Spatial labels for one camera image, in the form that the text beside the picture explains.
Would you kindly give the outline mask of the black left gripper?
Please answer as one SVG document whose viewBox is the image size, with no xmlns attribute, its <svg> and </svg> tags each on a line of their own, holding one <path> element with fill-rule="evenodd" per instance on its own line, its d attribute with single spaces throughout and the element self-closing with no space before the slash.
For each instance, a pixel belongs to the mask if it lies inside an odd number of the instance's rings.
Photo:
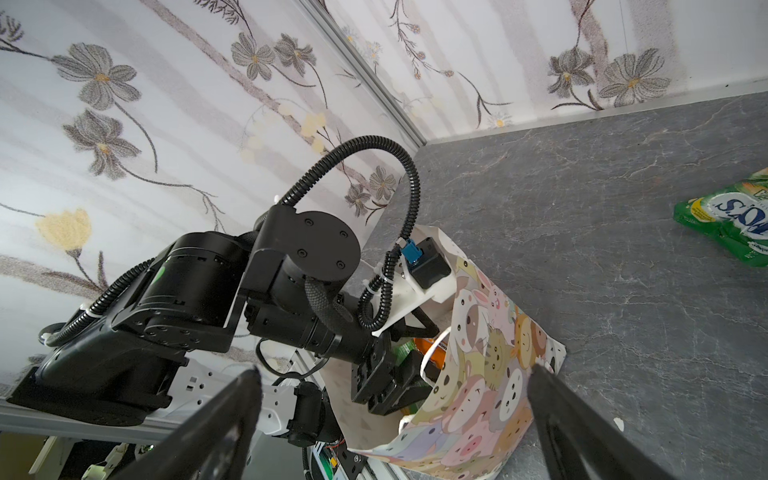
<svg viewBox="0 0 768 480">
<path fill-rule="evenodd" d="M 389 335 L 376 338 L 370 356 L 352 370 L 351 400 L 368 412 L 386 416 L 427 399 L 440 368 L 431 360 L 421 367 L 424 355 L 410 350 L 396 359 Z"/>
</svg>

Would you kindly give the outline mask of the orange snack packet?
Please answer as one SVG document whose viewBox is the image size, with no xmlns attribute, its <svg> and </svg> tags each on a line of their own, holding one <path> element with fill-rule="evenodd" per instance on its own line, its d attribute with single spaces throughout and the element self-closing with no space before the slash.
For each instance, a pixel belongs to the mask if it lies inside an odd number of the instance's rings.
<svg viewBox="0 0 768 480">
<path fill-rule="evenodd" d="M 416 338 L 414 339 L 414 345 L 424 357 L 429 358 L 429 362 L 439 369 L 444 368 L 446 359 L 446 344 L 444 340 Z"/>
</svg>

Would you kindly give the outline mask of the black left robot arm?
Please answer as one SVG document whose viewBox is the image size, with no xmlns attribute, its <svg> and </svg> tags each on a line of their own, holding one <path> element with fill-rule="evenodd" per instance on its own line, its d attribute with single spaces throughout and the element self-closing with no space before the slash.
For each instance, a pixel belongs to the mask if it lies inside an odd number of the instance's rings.
<svg viewBox="0 0 768 480">
<path fill-rule="evenodd" d="M 390 346 L 432 337 L 420 308 L 407 325 L 392 297 L 377 307 L 343 286 L 360 261 L 349 227 L 330 214 L 272 207 L 252 232 L 197 232 L 119 277 L 92 305 L 45 328 L 44 362 L 12 390 L 12 404 L 106 426 L 136 426 L 171 404 L 190 351 L 224 353 L 237 324 L 252 335 L 349 362 L 351 398 L 376 415 L 424 400 L 418 358 Z M 389 313 L 385 320 L 378 311 Z"/>
</svg>

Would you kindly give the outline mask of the green Fox's candy bag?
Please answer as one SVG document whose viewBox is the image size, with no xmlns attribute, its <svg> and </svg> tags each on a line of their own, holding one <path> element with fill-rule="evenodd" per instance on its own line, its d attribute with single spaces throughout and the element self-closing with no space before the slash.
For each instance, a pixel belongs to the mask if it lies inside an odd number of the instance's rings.
<svg viewBox="0 0 768 480">
<path fill-rule="evenodd" d="M 680 202 L 673 218 L 751 267 L 767 266 L 767 169 L 713 194 Z"/>
</svg>

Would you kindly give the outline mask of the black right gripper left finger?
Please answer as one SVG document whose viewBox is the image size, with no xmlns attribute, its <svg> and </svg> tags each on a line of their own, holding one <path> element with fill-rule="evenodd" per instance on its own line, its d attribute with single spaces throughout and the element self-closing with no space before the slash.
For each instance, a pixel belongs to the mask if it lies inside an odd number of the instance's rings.
<svg viewBox="0 0 768 480">
<path fill-rule="evenodd" d="M 262 407 L 259 371 L 244 371 L 118 479 L 240 479 Z"/>
</svg>

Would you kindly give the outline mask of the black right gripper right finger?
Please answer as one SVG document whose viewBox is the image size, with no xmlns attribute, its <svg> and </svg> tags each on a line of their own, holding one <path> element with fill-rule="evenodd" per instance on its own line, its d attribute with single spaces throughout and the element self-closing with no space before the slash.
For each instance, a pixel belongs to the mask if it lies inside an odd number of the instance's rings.
<svg viewBox="0 0 768 480">
<path fill-rule="evenodd" d="M 670 479 L 545 367 L 533 366 L 527 394 L 551 479 Z"/>
</svg>

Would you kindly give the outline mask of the white cartoon paper gift bag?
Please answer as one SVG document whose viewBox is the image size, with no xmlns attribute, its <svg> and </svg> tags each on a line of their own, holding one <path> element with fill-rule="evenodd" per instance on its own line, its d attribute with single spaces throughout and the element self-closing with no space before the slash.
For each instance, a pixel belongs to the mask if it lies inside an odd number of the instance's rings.
<svg viewBox="0 0 768 480">
<path fill-rule="evenodd" d="M 493 479 L 532 425 L 533 366 L 558 373 L 567 350 L 442 230 L 418 226 L 412 238 L 432 234 L 449 256 L 456 292 L 432 320 L 446 359 L 427 399 L 412 416 L 374 415 L 351 400 L 354 365 L 332 360 L 322 378 L 352 452 L 441 479 Z"/>
</svg>

